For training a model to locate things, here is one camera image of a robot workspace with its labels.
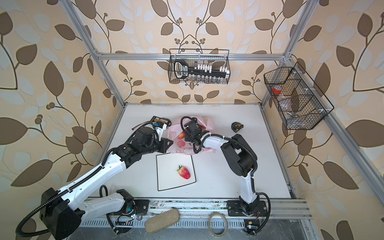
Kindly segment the red fake strawberry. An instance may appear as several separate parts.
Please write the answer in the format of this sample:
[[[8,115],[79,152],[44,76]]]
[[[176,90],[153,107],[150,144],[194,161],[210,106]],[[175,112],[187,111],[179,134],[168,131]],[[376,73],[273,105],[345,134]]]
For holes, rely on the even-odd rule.
[[[190,174],[189,170],[186,167],[181,166],[181,165],[179,165],[178,174],[180,177],[182,177],[183,179],[186,179],[186,180],[191,178],[191,174]]]

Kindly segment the pink plastic fruit-print bag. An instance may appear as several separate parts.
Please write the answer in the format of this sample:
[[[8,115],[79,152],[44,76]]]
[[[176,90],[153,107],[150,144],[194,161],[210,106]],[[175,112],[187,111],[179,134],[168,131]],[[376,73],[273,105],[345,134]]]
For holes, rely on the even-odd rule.
[[[203,129],[212,132],[214,130],[214,121],[212,117],[200,117],[192,116],[198,119],[198,123]],[[178,136],[182,132],[181,128],[181,118],[178,117],[173,119],[172,125],[167,130],[167,138],[172,140],[173,145],[167,150],[167,153],[171,154],[182,154],[182,155],[194,155],[193,144],[186,142],[185,139],[179,140]]]

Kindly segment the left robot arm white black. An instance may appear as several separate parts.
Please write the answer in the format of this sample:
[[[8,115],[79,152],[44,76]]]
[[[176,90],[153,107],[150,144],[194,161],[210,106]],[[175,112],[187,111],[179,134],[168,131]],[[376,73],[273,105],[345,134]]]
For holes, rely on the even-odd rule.
[[[129,199],[125,190],[96,202],[89,202],[87,198],[142,156],[166,153],[173,141],[163,138],[162,134],[171,124],[167,118],[153,117],[139,126],[122,145],[108,150],[103,161],[81,178],[57,191],[53,188],[46,190],[41,205],[18,224],[16,235],[30,238],[50,233],[56,240],[63,240],[74,233],[96,208],[101,215],[120,211]]]

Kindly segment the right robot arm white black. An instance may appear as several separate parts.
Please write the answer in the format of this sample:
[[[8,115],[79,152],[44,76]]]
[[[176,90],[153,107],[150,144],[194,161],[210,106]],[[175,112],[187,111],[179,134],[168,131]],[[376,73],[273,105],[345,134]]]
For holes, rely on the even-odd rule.
[[[203,149],[222,151],[228,166],[240,177],[239,200],[233,201],[233,208],[228,213],[238,212],[242,216],[265,216],[258,224],[248,224],[244,231],[247,235],[256,236],[267,224],[272,211],[271,199],[264,192],[257,192],[254,174],[258,169],[258,157],[247,141],[240,135],[225,137],[203,130],[197,118],[184,116],[180,120],[185,141],[192,145],[195,155]]]

